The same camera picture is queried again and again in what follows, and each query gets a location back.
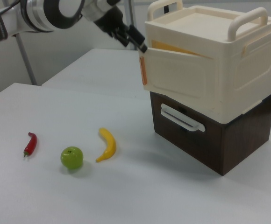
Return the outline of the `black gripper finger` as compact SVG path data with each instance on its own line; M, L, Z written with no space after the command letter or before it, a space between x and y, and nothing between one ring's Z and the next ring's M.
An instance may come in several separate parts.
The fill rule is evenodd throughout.
M140 50L142 53L147 51L147 46L145 45L145 37L137 30L133 25L128 28L128 38L133 45Z
M128 30L129 28L116 28L113 31L113 38L119 41L124 47L128 46L129 44Z

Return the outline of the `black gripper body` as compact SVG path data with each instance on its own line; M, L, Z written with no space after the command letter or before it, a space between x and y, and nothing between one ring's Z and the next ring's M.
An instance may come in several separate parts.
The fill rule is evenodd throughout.
M127 26L123 23L123 13L117 6L111 8L104 16L94 21L94 24L112 38L113 31L116 28L127 28Z

